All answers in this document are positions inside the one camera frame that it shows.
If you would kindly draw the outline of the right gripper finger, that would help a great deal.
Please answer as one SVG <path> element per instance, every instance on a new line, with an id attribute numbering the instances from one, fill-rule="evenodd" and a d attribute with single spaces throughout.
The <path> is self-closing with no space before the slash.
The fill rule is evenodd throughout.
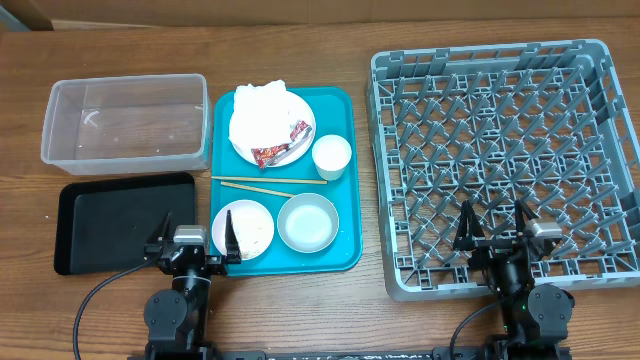
<path id="1" fill-rule="evenodd" d="M 485 234 L 475 214 L 473 205 L 469 200 L 465 200 L 461 205 L 454 245 L 476 245 L 478 241 L 484 240 Z"/>
<path id="2" fill-rule="evenodd" d="M 534 226 L 537 224 L 539 216 L 536 215 L 523 200 L 514 202 L 514 219 L 516 231 L 522 235 L 533 235 Z"/>

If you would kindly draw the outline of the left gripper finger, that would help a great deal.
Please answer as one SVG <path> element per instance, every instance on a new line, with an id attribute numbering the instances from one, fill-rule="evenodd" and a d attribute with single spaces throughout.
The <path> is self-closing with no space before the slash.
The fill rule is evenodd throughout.
<path id="1" fill-rule="evenodd" d="M 230 210 L 226 213 L 225 225 L 225 248 L 227 258 L 240 258 L 241 252 L 233 227 L 232 213 Z"/>
<path id="2" fill-rule="evenodd" d="M 171 212 L 167 212 L 158 227 L 152 231 L 151 235 L 147 239 L 148 245 L 162 245 L 169 237 L 171 215 Z"/>

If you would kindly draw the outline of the small pink bowl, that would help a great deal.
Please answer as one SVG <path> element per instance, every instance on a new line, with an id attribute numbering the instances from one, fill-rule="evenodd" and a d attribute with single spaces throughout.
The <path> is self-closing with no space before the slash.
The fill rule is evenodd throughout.
<path id="1" fill-rule="evenodd" d="M 257 258 L 271 245 L 274 237 L 274 221 L 270 212 L 253 200 L 237 200 L 224 206 L 215 216 L 212 226 L 212 243 L 216 250 L 226 254 L 225 232 L 227 212 L 231 221 L 242 261 Z"/>

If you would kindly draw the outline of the grey-white bowl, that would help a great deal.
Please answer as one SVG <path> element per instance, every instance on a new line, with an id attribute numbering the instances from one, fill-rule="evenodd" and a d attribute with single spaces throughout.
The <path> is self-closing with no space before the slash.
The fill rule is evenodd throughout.
<path id="1" fill-rule="evenodd" d="M 340 220 L 334 204 L 322 195 L 291 197 L 279 211 L 277 230 L 282 241 L 299 253 L 316 253 L 336 238 Z"/>

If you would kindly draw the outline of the red snack wrapper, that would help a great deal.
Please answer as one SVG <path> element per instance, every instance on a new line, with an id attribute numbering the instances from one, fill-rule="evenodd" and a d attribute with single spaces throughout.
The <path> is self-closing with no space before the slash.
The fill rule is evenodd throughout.
<path id="1" fill-rule="evenodd" d="M 277 164 L 284 157 L 300 147 L 311 135 L 312 130 L 311 125 L 303 120 L 299 120 L 290 133 L 290 142 L 268 148 L 253 148 L 251 154 L 259 168 L 265 169 Z"/>

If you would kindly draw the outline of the white napkin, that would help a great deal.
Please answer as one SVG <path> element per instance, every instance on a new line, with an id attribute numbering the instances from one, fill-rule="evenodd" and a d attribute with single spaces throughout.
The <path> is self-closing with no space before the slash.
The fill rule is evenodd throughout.
<path id="1" fill-rule="evenodd" d="M 240 85 L 234 94 L 229 140 L 243 150 L 290 142 L 290 103 L 283 80 Z"/>

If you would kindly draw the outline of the white cup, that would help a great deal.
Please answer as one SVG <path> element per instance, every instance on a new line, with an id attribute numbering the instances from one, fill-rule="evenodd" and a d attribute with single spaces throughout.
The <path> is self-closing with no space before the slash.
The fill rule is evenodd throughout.
<path id="1" fill-rule="evenodd" d="M 320 177 L 334 181 L 341 177 L 352 157 L 349 142 L 338 135 L 325 135 L 312 147 L 312 160 Z"/>

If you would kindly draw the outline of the large white plate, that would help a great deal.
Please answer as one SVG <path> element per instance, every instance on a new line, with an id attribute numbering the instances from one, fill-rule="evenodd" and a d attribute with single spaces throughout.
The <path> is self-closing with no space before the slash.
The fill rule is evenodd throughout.
<path id="1" fill-rule="evenodd" d="M 298 160 L 311 147 L 311 145 L 313 143 L 313 140 L 314 140 L 315 132 L 316 132 L 315 116 L 313 114 L 313 111 L 311 110 L 311 107 L 299 95 L 297 95 L 297 94 L 295 94 L 295 93 L 293 93 L 293 92 L 291 92 L 289 90 L 287 90 L 287 92 L 288 92 L 287 100 L 290 103 L 289 115 L 291 116 L 291 119 L 292 119 L 292 124 L 291 124 L 290 130 L 291 131 L 293 130 L 295 124 L 299 120 L 303 120 L 307 124 L 311 125 L 313 130 L 312 130 L 311 135 L 302 143 L 302 145 L 300 147 L 298 147 L 296 150 L 294 150 L 288 156 L 284 157 L 277 164 L 269 166 L 269 167 L 282 167 L 282 166 L 288 165 L 288 164 L 293 163 L 296 160 Z M 256 161 L 253 158 L 253 155 L 251 154 L 251 150 L 252 149 L 243 150 L 243 149 L 239 148 L 238 146 L 236 146 L 235 144 L 233 144 L 232 142 L 231 142 L 231 144 L 232 144 L 233 148 L 235 149 L 235 151 L 243 159 L 245 159 L 246 161 L 258 166 L 256 164 Z"/>

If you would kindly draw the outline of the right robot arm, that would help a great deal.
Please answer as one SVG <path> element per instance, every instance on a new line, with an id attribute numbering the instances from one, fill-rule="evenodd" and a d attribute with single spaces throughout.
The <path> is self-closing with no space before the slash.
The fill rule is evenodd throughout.
<path id="1" fill-rule="evenodd" d="M 534 262 L 549 256 L 562 238 L 560 225 L 543 221 L 522 201 L 514 203 L 516 234 L 507 239 L 484 234 L 473 205 L 461 205 L 453 248 L 469 251 L 468 266 L 482 273 L 496 301 L 467 316 L 449 343 L 451 359 L 569 359 L 570 350 L 559 343 L 568 337 L 575 299 L 550 284 L 537 285 Z M 482 346 L 457 349 L 460 332 L 476 317 L 499 308 L 504 332 L 489 335 Z"/>

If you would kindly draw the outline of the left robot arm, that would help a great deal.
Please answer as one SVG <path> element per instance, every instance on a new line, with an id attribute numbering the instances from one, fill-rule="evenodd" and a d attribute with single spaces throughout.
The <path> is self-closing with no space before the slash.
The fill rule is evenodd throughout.
<path id="1" fill-rule="evenodd" d="M 198 225 L 170 228 L 167 214 L 146 240 L 144 251 L 151 263 L 172 277 L 171 288 L 154 293 L 144 309 L 149 329 L 147 359 L 220 359 L 221 353 L 206 339 L 212 278 L 228 274 L 241 254 L 232 215 L 225 216 L 226 253 L 211 255 L 205 244 L 206 229 Z"/>

